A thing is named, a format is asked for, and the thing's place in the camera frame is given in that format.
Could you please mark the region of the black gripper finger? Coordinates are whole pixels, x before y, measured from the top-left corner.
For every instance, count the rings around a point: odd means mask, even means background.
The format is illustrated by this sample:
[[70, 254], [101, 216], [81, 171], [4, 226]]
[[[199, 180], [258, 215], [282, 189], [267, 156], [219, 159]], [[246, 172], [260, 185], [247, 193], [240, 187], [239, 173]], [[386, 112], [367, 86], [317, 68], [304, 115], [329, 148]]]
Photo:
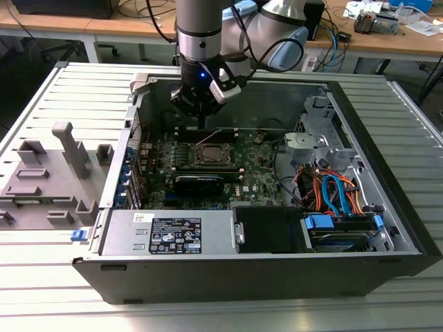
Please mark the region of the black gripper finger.
[[211, 115], [215, 115], [222, 105], [218, 103], [214, 95], [211, 92], [204, 93], [202, 101], [202, 128], [206, 128], [206, 118]]
[[202, 103], [194, 88], [180, 86], [170, 94], [171, 103], [185, 115], [197, 119], [197, 128], [203, 129]]

